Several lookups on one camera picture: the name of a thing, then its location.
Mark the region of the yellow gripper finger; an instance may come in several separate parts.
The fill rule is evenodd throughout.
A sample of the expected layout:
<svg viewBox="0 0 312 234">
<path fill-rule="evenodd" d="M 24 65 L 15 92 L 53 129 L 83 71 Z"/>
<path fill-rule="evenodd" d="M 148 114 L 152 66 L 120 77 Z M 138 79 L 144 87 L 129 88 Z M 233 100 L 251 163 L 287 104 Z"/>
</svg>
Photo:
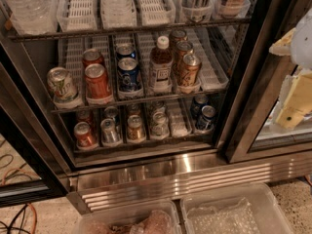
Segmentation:
<svg viewBox="0 0 312 234">
<path fill-rule="evenodd" d="M 275 56 L 290 56 L 292 54 L 291 43 L 294 33 L 295 28 L 287 32 L 281 39 L 271 45 L 269 53 Z"/>
<path fill-rule="evenodd" d="M 275 122 L 286 130 L 292 130 L 311 111 L 312 73 L 287 76 L 282 84 Z"/>
</svg>

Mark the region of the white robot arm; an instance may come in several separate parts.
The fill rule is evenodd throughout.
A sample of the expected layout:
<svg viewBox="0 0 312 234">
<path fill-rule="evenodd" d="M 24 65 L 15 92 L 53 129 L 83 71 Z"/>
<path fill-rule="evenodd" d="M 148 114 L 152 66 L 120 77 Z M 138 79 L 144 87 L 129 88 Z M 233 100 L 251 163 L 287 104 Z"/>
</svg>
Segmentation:
<svg viewBox="0 0 312 234">
<path fill-rule="evenodd" d="M 270 128 L 276 132 L 292 131 L 312 111 L 312 9 L 275 42 L 269 53 L 289 56 L 301 68 L 283 81 Z"/>
</svg>

